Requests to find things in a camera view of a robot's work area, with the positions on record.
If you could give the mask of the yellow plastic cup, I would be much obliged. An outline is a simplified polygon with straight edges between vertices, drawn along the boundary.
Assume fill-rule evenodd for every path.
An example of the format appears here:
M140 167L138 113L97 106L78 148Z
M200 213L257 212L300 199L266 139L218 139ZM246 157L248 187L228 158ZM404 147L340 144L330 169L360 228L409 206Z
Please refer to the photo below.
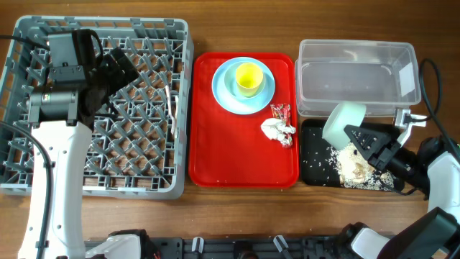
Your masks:
M239 93L244 97L254 96L262 85L264 78L263 70L256 63L246 62L236 68L236 83Z

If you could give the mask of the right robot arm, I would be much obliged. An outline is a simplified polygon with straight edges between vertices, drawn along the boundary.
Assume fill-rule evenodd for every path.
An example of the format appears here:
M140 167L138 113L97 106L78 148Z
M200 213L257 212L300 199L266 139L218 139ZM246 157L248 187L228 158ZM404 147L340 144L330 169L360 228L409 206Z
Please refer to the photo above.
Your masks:
M410 136L347 125L346 135L368 164L412 185L428 198L428 211L394 237L358 222L341 233L360 258L431 258L439 250L459 257L459 160L439 138L425 140L418 153L404 148Z

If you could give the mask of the white plastic spoon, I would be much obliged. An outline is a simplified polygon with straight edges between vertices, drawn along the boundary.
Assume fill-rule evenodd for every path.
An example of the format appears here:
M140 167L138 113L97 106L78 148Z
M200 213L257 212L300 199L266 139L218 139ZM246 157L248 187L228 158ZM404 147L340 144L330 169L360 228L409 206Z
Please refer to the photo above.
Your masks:
M179 112L179 100L180 100L179 96L174 96L174 100L175 100L175 113L174 113L175 126L174 126L173 136L177 138L179 135L179 124L178 124L178 112Z

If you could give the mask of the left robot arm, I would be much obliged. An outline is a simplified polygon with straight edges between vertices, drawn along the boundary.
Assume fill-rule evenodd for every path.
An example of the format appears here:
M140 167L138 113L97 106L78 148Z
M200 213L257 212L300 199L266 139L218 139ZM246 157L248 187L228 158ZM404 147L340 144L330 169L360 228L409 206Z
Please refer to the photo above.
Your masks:
M19 258L84 258L83 169L95 118L139 74L123 51L102 50L91 29L48 36L52 65L28 100L34 168Z

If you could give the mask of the white tissue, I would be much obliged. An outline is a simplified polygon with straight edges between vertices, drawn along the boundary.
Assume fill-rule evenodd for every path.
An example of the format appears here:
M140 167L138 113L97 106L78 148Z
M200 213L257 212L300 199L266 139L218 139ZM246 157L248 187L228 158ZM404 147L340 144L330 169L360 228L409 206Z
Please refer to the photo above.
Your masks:
M278 141L286 140L288 134L294 134L296 131L293 126L277 118L266 119L260 128L267 138Z

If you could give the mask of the red candy wrapper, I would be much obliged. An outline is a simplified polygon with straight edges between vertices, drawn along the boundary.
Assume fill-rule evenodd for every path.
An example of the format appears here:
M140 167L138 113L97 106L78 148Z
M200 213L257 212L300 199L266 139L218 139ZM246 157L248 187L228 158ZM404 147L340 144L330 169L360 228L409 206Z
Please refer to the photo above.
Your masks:
M293 144L292 135L296 129L291 125L291 112L289 104L271 104L272 116L278 119L275 124L276 139L283 148L289 148Z

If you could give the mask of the mint green bowl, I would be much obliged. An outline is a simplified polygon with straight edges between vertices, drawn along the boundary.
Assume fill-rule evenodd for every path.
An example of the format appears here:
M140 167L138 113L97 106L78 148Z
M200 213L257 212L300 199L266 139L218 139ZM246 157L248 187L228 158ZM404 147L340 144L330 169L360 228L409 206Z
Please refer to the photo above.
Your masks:
M366 114L364 104L344 101L338 104L331 112L323 127L323 139L336 150L344 149L350 142L345 133L347 125L360 126Z

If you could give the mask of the white plastic fork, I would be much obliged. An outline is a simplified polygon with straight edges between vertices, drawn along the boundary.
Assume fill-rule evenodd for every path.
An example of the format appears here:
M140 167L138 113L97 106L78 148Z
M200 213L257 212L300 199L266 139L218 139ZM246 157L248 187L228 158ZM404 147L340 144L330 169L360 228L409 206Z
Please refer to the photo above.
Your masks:
M172 135L175 135L175 129L176 129L177 124L176 124L175 115L173 114L172 96L171 96L171 90L168 84L165 85L165 93L166 93L166 98L167 98L168 116L171 118L171 121L172 121L170 132Z

